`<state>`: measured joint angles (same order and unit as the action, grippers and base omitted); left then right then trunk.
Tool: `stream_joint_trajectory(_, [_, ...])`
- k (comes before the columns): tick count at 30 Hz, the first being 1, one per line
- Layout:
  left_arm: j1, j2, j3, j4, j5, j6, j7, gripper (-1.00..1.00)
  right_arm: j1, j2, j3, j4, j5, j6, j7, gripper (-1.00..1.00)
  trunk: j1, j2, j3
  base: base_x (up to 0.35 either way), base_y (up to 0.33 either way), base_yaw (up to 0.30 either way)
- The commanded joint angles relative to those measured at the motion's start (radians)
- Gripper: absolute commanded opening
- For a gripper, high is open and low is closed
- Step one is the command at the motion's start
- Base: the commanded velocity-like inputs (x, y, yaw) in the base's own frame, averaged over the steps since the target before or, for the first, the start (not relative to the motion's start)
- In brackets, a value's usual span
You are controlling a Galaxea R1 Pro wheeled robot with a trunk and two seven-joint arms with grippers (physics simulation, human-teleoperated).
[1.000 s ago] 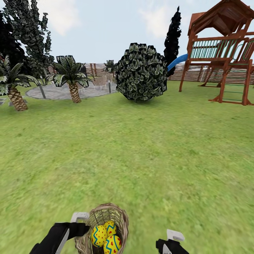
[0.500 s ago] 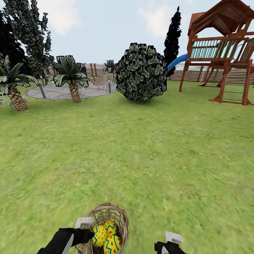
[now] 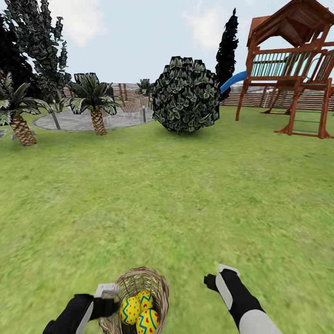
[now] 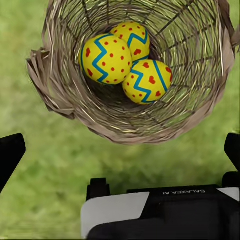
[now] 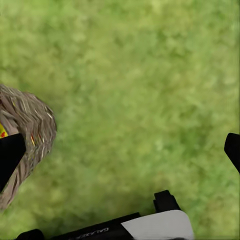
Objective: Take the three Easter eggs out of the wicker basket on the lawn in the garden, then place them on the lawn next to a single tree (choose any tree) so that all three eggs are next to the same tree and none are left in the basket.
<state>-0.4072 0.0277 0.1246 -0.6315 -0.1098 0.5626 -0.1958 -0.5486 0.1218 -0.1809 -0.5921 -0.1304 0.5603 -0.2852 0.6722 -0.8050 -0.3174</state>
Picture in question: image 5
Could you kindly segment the wicker basket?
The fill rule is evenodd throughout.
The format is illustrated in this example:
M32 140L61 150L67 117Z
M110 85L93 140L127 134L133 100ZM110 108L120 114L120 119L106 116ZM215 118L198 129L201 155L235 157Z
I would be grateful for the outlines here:
M17 196L18 189L49 154L57 135L56 117L35 94L0 84L0 124L8 136L22 133L26 152L0 192L0 212Z

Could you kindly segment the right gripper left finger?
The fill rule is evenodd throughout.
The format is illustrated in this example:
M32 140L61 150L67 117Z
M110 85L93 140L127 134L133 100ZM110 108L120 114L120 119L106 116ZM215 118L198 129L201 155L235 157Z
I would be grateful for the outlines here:
M26 153L22 133L0 138L0 193Z

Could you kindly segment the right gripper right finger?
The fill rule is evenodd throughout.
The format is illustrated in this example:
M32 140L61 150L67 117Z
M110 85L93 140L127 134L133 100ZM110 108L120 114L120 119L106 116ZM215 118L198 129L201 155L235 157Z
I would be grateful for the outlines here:
M224 151L240 173L240 135L229 133L227 135Z

